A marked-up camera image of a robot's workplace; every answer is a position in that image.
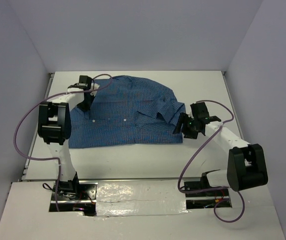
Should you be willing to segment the blue checked long sleeve shirt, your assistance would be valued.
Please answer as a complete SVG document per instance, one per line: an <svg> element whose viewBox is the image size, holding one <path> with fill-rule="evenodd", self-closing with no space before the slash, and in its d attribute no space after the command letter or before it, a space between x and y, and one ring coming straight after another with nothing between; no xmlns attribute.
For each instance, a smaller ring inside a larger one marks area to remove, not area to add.
<svg viewBox="0 0 286 240"><path fill-rule="evenodd" d="M174 92L156 81L120 75L99 79L90 110L70 112L69 148L85 149L132 144L180 144L174 134L185 105Z"/></svg>

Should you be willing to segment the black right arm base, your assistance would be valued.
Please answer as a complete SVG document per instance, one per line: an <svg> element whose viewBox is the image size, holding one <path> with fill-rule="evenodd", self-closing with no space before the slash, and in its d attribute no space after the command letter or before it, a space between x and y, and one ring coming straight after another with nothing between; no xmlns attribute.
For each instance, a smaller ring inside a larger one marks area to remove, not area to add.
<svg viewBox="0 0 286 240"><path fill-rule="evenodd" d="M189 181L184 181L180 186L183 191L199 191L202 189L210 188L205 180L202 178L195 178ZM231 208L230 195L227 189L211 190L199 193L186 193L186 208L191 209L211 209L216 203L219 208Z"/></svg>

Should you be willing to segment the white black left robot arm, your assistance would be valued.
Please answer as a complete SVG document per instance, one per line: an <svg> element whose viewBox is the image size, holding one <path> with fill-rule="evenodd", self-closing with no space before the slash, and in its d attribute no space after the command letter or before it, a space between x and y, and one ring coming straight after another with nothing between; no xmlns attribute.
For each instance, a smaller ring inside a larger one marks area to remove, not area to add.
<svg viewBox="0 0 286 240"><path fill-rule="evenodd" d="M47 144L52 157L59 158L59 182L56 188L69 199L75 199L81 193L68 146L72 132L70 112L74 108L89 111L96 95L96 92L91 91L98 88L93 78L81 75L79 81L69 86L65 94L39 105L37 132Z"/></svg>

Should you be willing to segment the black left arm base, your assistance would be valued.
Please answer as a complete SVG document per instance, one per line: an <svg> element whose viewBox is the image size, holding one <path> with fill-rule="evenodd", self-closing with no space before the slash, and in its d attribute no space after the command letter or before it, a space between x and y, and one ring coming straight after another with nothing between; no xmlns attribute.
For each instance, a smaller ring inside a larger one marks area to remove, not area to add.
<svg viewBox="0 0 286 240"><path fill-rule="evenodd" d="M81 180L76 192L59 190L56 196L55 184L50 186L43 183L42 187L51 191L51 199L49 212L80 212L85 216L96 215L96 195L98 182L90 182Z"/></svg>

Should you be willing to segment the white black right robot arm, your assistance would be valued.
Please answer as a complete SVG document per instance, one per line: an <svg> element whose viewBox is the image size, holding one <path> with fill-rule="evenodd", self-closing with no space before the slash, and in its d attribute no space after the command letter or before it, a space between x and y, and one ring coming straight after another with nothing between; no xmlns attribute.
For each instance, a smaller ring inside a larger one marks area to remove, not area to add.
<svg viewBox="0 0 286 240"><path fill-rule="evenodd" d="M225 126L235 117L231 116L230 119L222 121L218 116L210 115L206 100L197 101L190 107L189 114L180 113L173 133L182 133L184 137L193 140L202 134L207 137L207 140L189 159L179 180L182 180L189 165L210 141L214 141L227 154L227 168L204 172L201 176L200 189L188 190L179 184L179 192L184 194L203 193L210 196L215 191L228 188L240 192L266 185L269 177L262 146L241 139Z"/></svg>

